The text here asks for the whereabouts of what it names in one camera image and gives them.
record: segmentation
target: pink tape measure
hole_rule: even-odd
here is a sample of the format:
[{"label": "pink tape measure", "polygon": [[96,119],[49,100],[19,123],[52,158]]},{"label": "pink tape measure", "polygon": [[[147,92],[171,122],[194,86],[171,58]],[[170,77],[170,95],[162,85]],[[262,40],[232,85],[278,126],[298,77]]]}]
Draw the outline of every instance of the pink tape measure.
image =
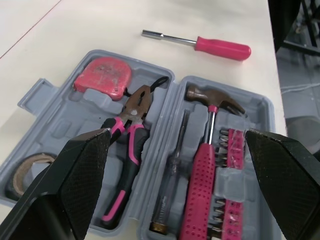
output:
[{"label": "pink tape measure", "polygon": [[131,83],[131,77],[132,71],[126,62],[114,57],[99,57],[86,66],[73,87],[81,93],[94,89],[118,101]]}]

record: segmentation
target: pink pliers handle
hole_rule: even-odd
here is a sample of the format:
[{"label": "pink pliers handle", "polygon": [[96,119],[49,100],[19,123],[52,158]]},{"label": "pink pliers handle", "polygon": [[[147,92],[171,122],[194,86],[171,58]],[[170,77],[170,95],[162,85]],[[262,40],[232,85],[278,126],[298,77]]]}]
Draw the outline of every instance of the pink pliers handle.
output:
[{"label": "pink pliers handle", "polygon": [[[112,143],[125,131],[123,122],[119,117],[108,118],[102,127],[111,129]],[[115,194],[101,219],[101,223],[106,229],[113,229],[117,226],[126,208],[132,185],[140,169],[141,152],[144,143],[149,137],[149,131],[142,124],[131,125],[127,132],[126,159],[123,163],[120,180],[116,186]]]}]

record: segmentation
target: tool case compartment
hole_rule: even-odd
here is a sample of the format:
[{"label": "tool case compartment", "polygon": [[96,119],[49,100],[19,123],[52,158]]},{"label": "tool case compartment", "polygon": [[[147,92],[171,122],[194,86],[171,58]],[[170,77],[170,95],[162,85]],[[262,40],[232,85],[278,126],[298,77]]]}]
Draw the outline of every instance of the tool case compartment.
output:
[{"label": "tool case compartment", "polygon": [[[172,124],[168,140],[162,143],[162,154],[158,156],[154,172],[154,184],[149,186],[147,196],[150,196],[143,221],[140,222],[139,236],[149,240],[176,240],[182,224],[184,205],[188,191],[188,179],[190,178],[192,161],[197,148],[205,133],[208,119],[208,108],[200,102],[190,102],[185,99],[186,89],[189,84],[196,84],[201,89],[218,89],[226,92],[236,100],[246,111],[246,118],[233,115],[223,109],[217,113],[213,145],[218,147],[219,131],[221,129],[235,129],[244,131],[247,128],[257,128],[264,131],[274,131],[274,108],[272,103],[261,95],[244,91],[232,86],[212,82],[196,76],[187,76],[179,84],[179,96],[172,114]],[[168,157],[174,152],[178,140],[179,128],[184,111],[189,110],[190,116],[183,138],[180,153],[179,180],[176,193],[173,198],[169,218],[167,222],[168,234],[162,235],[150,230],[150,224],[157,202],[158,193],[163,180],[163,175]],[[216,224],[213,209],[216,206],[216,198],[225,198],[243,203],[243,240],[277,240],[281,239],[281,231],[273,218],[267,203],[262,196],[249,150],[245,149],[244,168],[238,170],[229,167],[217,167],[215,174],[214,192],[212,193],[209,223]]]},{"label": "tool case compartment", "polygon": [[[0,167],[0,203],[11,207],[16,203],[6,194],[7,184],[25,157],[40,152],[57,155],[69,139],[99,129],[106,118],[120,114],[127,97],[124,96],[120,101],[112,101],[106,94],[93,89],[87,89],[84,93],[73,89],[77,76],[92,60],[99,57],[115,57],[129,64],[132,70],[129,93],[133,93],[142,85],[150,86],[162,76],[168,76],[169,80],[152,93],[152,104],[143,122],[145,128],[150,130],[150,138],[143,146],[141,168],[117,227],[105,229],[100,219],[120,177],[126,154],[125,135],[109,148],[102,189],[89,232],[102,237],[112,237],[124,231],[129,218],[133,218],[139,220],[138,239],[177,239],[193,157],[202,141],[208,120],[206,106],[185,100],[186,87],[193,83],[202,89],[218,89],[229,94],[246,110],[246,118],[219,110],[213,133],[215,147],[220,129],[233,128],[244,131],[246,128],[257,128],[274,132],[272,103],[261,95],[196,76],[187,76],[179,83],[180,79],[175,79],[174,73],[168,69],[104,50],[90,51],[61,87],[55,87],[42,78],[18,103],[21,108],[35,115],[36,121]],[[150,223],[168,156],[176,146],[184,110],[189,110],[190,116],[181,149],[182,170],[170,210],[168,234],[162,235],[150,231]],[[241,202],[244,204],[243,240],[280,240],[280,229],[260,192],[248,149],[245,149],[244,160],[243,170],[218,167],[210,209],[213,208],[217,197]],[[210,223],[214,223],[214,215],[214,212],[210,212]]]}]

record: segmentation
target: pliers jaw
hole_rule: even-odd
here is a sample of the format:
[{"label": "pliers jaw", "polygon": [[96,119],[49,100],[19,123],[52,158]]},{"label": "pliers jaw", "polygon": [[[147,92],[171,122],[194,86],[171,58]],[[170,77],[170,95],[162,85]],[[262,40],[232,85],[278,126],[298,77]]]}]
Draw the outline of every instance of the pliers jaw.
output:
[{"label": "pliers jaw", "polygon": [[124,105],[123,112],[118,116],[125,125],[131,121],[132,125],[142,124],[151,105],[150,86],[143,85],[135,91]]}]

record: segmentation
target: white table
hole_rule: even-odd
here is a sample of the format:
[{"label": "white table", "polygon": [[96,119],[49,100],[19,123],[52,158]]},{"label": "white table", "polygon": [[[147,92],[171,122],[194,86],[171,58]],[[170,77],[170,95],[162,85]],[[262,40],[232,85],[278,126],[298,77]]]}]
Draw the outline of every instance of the white table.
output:
[{"label": "white table", "polygon": [[[0,56],[59,1],[22,2],[0,0],[0,34],[6,36],[0,39]],[[243,63],[224,59],[141,37],[142,29],[243,43],[252,55]],[[264,95],[274,104],[276,132],[286,134],[267,0],[62,0],[0,59],[0,163],[35,120],[17,102],[39,78],[62,85],[93,49],[168,68],[177,81],[195,75]],[[0,221],[9,211],[0,206]],[[132,220],[112,239],[133,239],[136,227]],[[86,239],[102,238],[88,234]]]}]

